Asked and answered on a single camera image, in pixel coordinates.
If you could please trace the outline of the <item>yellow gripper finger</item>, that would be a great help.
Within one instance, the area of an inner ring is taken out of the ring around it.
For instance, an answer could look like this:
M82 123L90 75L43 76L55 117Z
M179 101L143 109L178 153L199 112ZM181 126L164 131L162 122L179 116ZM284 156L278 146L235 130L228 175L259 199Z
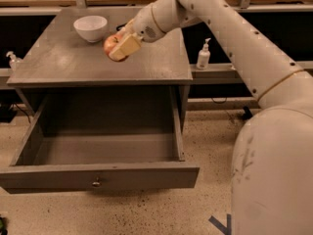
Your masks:
M119 36L127 36L134 33L133 20L124 25L116 34Z

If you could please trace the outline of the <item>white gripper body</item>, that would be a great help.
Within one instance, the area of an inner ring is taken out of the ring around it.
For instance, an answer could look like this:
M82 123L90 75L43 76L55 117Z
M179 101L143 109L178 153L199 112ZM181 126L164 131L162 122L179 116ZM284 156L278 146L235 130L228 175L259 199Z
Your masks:
M157 25L151 5L142 8L133 19L133 30L145 42L155 42L163 38L165 33Z

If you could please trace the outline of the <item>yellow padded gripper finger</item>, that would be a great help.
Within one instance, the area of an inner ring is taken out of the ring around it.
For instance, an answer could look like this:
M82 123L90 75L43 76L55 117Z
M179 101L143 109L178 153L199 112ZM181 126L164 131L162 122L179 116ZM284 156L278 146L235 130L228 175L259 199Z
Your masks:
M141 48L142 38L137 33L115 34L112 36L112 44L109 57L114 61L123 61Z

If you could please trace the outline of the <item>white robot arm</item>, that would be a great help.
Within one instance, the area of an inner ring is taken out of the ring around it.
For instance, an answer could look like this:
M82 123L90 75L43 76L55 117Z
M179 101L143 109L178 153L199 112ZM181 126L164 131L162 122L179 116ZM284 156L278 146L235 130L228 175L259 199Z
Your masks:
M313 77L225 0L157 0L121 31L120 61L191 18L202 20L260 112L232 161L232 235L313 235Z

